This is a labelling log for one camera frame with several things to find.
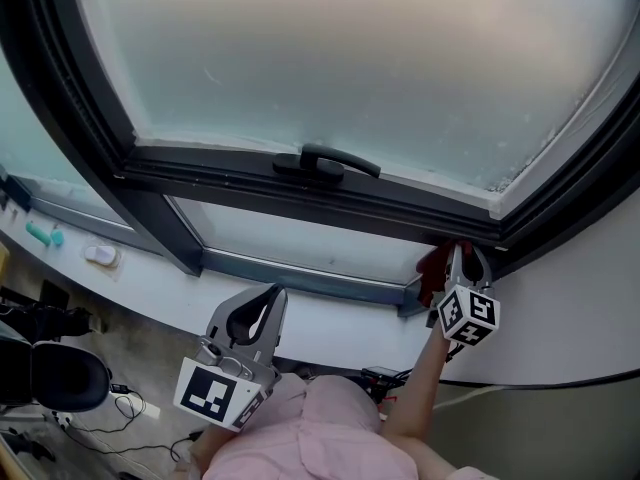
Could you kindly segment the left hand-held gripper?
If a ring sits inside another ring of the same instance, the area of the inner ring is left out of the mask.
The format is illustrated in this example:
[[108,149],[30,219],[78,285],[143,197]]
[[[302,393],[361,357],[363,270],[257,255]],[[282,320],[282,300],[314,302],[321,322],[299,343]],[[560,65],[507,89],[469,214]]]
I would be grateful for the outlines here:
[[200,338],[196,356],[183,359],[174,406],[218,427],[241,431],[281,380],[270,365],[287,304],[287,290],[279,284],[258,285],[223,301],[209,321],[208,338]]

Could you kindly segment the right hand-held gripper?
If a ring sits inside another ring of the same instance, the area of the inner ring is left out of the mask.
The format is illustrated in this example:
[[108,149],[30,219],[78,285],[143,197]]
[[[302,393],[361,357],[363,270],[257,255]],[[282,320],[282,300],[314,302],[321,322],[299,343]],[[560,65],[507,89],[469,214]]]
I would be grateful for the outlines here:
[[445,284],[427,291],[427,308],[436,312],[445,339],[477,346],[499,329],[501,305],[493,297],[492,272],[475,245],[454,245]]

